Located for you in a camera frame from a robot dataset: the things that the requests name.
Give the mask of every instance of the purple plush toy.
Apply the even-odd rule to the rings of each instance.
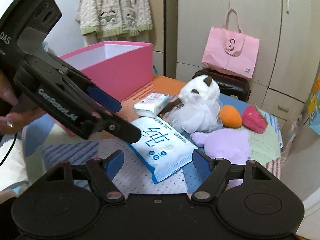
[[[195,132],[191,139],[198,147],[204,147],[204,152],[210,158],[224,158],[232,164],[244,165],[249,159],[251,148],[249,133],[245,129],[220,129],[212,133]],[[231,180],[228,188],[242,184],[242,179]]]

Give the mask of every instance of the red plush toy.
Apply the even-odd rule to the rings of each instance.
[[[266,119],[254,106],[248,106],[241,118],[242,125],[256,133],[264,133],[268,125]]]

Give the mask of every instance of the brown ear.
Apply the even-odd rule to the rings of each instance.
[[[162,116],[167,113],[170,112],[175,106],[182,104],[180,98],[177,98],[175,101],[170,102],[169,104],[167,104],[167,106],[160,112],[160,114],[158,115],[160,118],[162,118]]]
[[[196,89],[191,90],[191,93],[196,93],[196,94],[200,95],[199,91]]]
[[[203,82],[210,87],[211,83],[212,83],[212,77],[206,77]]]

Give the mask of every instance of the blue and white package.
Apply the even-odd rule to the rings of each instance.
[[[132,124],[141,130],[142,136],[131,147],[151,171],[155,184],[192,161],[197,147],[161,118],[141,117]]]

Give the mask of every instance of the black suitcase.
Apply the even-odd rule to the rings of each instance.
[[[201,75],[212,77],[212,79],[218,84],[222,94],[231,96],[244,102],[249,100],[251,89],[248,80],[245,78],[225,75],[210,68],[203,68],[202,70],[199,70],[192,78]]]

